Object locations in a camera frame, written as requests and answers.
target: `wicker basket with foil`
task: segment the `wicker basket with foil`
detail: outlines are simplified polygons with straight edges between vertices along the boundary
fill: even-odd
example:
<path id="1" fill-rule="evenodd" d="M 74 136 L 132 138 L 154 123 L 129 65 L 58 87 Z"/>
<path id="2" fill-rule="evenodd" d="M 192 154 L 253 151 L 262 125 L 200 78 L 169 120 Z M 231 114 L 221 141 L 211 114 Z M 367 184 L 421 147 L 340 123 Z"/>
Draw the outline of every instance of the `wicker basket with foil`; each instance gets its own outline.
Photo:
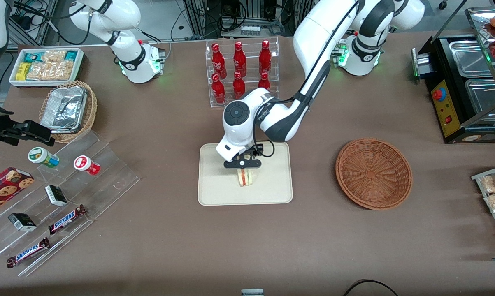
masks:
<path id="1" fill-rule="evenodd" d="M 88 96 L 86 99 L 86 105 L 84 106 L 83 118 L 81 120 L 81 129 L 77 133 L 73 133 L 73 134 L 52 133 L 51 136 L 55 139 L 55 141 L 61 144 L 68 144 L 76 137 L 80 136 L 82 133 L 89 131 L 93 126 L 93 122 L 95 120 L 95 112 L 97 111 L 97 99 L 95 97 L 95 93 L 93 93 L 91 87 L 88 86 L 88 84 L 82 81 L 74 81 L 58 86 L 57 88 L 55 88 L 55 90 L 58 88 L 71 88 L 73 86 L 80 86 L 84 88 L 88 92 Z M 42 120 L 50 94 L 51 92 L 48 93 L 46 99 L 44 100 L 44 103 L 42 103 L 41 110 L 39 111 L 39 120 Z"/>
<path id="2" fill-rule="evenodd" d="M 346 144 L 337 157 L 335 174 L 344 193 L 371 210 L 399 206 L 412 187 L 407 159 L 396 147 L 374 138 Z"/>

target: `coca-cola bottle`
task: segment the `coca-cola bottle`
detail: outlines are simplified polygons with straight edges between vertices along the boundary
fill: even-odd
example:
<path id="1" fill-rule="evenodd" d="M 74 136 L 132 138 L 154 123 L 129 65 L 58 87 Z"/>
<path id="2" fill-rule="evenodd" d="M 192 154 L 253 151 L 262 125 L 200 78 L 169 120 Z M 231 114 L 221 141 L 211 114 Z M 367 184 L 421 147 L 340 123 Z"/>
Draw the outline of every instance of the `coca-cola bottle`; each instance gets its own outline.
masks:
<path id="1" fill-rule="evenodd" d="M 260 75 L 264 71 L 267 73 L 271 72 L 271 52 L 270 52 L 270 42 L 268 40 L 262 41 L 262 50 L 260 51 L 260 56 L 258 56 L 258 62 L 260 64 Z"/>
<path id="2" fill-rule="evenodd" d="M 225 79 L 227 77 L 227 70 L 225 69 L 225 59 L 220 52 L 220 46 L 214 43 L 211 48 L 213 49 L 213 68 L 215 73 L 218 73 L 220 78 Z"/>
<path id="3" fill-rule="evenodd" d="M 246 92 L 246 84 L 239 71 L 235 72 L 235 80 L 232 83 L 232 88 L 235 90 L 235 99 L 240 99 Z"/>
<path id="4" fill-rule="evenodd" d="M 220 77 L 217 73 L 213 73 L 213 84 L 211 88 L 213 89 L 213 96 L 215 97 L 216 103 L 219 105 L 225 104 L 225 88 L 223 83 L 220 81 Z"/>
<path id="5" fill-rule="evenodd" d="M 258 82 L 259 88 L 265 88 L 266 90 L 270 90 L 271 83 L 267 79 L 269 77 L 268 73 L 266 71 L 262 72 L 262 75 L 260 75 L 260 81 Z"/>
<path id="6" fill-rule="evenodd" d="M 242 42 L 235 42 L 235 55 L 232 57 L 235 64 L 235 71 L 240 71 L 242 77 L 247 75 L 246 54 L 242 49 Z"/>

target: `table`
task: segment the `table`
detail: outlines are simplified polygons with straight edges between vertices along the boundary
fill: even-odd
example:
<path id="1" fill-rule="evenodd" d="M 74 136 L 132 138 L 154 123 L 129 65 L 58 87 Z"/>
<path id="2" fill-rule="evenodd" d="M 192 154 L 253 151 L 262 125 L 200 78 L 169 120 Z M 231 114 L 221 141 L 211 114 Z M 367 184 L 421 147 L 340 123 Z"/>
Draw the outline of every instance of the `table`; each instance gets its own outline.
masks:
<path id="1" fill-rule="evenodd" d="M 0 295 L 231 296 L 260 287 L 331 296 L 362 278 L 405 295 L 495 294 L 495 224 L 470 180 L 495 167 L 495 144 L 443 144 L 430 96 L 411 79 L 410 49 L 428 36 L 391 34 L 365 77 L 331 71 L 288 143 L 294 198 L 267 206 L 198 204 L 199 149 L 223 136 L 222 109 L 209 107 L 205 42 L 174 44 L 165 74 L 142 85 L 112 64 L 110 48 L 83 47 L 80 78 L 98 98 L 94 130 L 144 178 L 31 276 L 0 262 Z M 280 42 L 287 99 L 304 73 L 292 39 Z M 37 120 L 47 92 L 11 88 L 5 108 Z M 365 210 L 339 188 L 337 153 L 360 137 L 407 157 L 414 185 L 398 208 Z M 0 171 L 34 170 L 34 146 L 0 143 Z"/>

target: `white cap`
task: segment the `white cap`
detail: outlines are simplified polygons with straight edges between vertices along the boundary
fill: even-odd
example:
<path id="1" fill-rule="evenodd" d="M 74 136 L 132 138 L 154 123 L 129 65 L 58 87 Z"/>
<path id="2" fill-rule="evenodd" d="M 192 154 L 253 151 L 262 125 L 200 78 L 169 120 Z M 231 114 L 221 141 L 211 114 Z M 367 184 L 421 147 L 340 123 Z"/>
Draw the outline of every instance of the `white cap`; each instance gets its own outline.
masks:
<path id="1" fill-rule="evenodd" d="M 28 152 L 28 159 L 33 163 L 42 163 L 48 157 L 48 150 L 35 147 Z"/>
<path id="2" fill-rule="evenodd" d="M 86 171 L 92 165 L 92 160 L 86 156 L 81 155 L 74 160 L 74 167 L 80 171 Z"/>

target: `red button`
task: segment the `red button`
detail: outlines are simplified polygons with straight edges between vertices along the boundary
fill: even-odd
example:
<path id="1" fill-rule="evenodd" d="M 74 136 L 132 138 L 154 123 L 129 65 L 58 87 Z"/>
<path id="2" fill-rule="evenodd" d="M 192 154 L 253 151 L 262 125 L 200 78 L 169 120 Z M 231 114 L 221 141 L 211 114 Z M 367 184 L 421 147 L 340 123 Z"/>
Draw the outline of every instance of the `red button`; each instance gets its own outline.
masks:
<path id="1" fill-rule="evenodd" d="M 441 99 L 442 96 L 443 96 L 443 92 L 441 90 L 435 90 L 432 93 L 432 99 L 435 99 L 436 101 L 439 101 L 439 99 Z"/>

